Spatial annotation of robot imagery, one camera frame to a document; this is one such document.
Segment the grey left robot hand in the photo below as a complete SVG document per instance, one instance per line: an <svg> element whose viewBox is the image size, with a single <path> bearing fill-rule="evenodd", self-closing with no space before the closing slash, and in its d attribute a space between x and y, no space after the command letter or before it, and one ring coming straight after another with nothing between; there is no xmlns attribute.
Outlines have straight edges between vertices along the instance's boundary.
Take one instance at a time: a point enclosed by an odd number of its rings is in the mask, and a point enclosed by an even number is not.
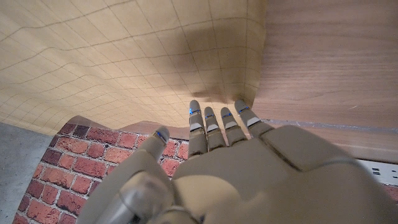
<svg viewBox="0 0 398 224"><path fill-rule="evenodd" d="M221 121L191 101L188 159L159 164L161 126L89 196L78 223L396 223L397 204L353 157L295 126L273 128L235 102Z"/></svg>

